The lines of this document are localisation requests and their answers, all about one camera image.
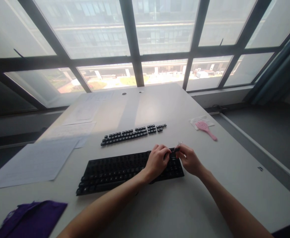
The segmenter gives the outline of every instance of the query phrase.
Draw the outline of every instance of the curtain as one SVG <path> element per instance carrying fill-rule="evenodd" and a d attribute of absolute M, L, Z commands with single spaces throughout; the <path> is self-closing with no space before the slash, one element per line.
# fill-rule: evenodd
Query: curtain
<path fill-rule="evenodd" d="M 244 101 L 264 105 L 290 94 L 290 40 L 260 76 Z"/>

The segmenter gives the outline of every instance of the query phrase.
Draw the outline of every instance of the hand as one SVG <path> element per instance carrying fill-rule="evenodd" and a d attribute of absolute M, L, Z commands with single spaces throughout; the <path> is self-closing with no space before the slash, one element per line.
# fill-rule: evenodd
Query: hand
<path fill-rule="evenodd" d="M 171 153 L 164 145 L 155 145 L 148 157 L 146 167 L 142 170 L 148 183 L 156 179 L 166 168 Z"/>
<path fill-rule="evenodd" d="M 202 165 L 194 150 L 184 144 L 177 146 L 180 148 L 180 151 L 176 152 L 177 158 L 180 158 L 182 165 L 189 173 L 199 177 L 202 172 L 205 170 L 205 167 Z"/>

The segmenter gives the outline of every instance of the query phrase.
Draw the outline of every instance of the left hand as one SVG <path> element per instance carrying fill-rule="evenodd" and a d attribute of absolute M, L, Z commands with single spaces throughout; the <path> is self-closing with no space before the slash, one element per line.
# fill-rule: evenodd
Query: left hand
<path fill-rule="evenodd" d="M 146 180 L 148 182 L 156 179 L 166 168 L 169 161 L 169 154 L 171 153 L 165 145 L 155 145 L 148 157 L 145 172 Z"/>

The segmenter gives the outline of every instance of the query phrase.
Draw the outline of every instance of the purple fabric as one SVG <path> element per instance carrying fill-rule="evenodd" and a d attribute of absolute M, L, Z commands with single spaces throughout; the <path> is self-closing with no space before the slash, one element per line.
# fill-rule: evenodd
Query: purple fabric
<path fill-rule="evenodd" d="M 54 201 L 18 205 L 0 228 L 0 238 L 48 238 L 67 203 Z"/>

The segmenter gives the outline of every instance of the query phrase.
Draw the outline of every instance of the white table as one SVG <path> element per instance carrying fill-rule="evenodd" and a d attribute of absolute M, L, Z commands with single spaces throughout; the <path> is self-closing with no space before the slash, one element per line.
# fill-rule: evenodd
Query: white table
<path fill-rule="evenodd" d="M 48 130 L 60 125 L 86 96 L 82 95 Z M 202 115 L 215 124 L 210 130 L 218 142 L 189 123 L 189 119 Z M 0 189 L 0 225 L 18 204 L 48 199 L 66 202 L 68 207 L 50 236 L 56 237 L 82 209 L 104 194 L 75 196 L 89 160 L 148 151 L 156 143 L 174 147 L 178 141 L 192 147 L 201 162 L 269 232 L 290 225 L 290 192 L 176 83 L 115 90 L 112 99 L 103 102 L 95 121 L 86 145 L 72 152 L 55 181 Z M 100 146 L 104 135 L 164 123 L 167 127 L 162 133 Z M 231 237 L 208 190 L 199 179 L 184 173 L 182 178 L 146 186 L 103 236 Z"/>

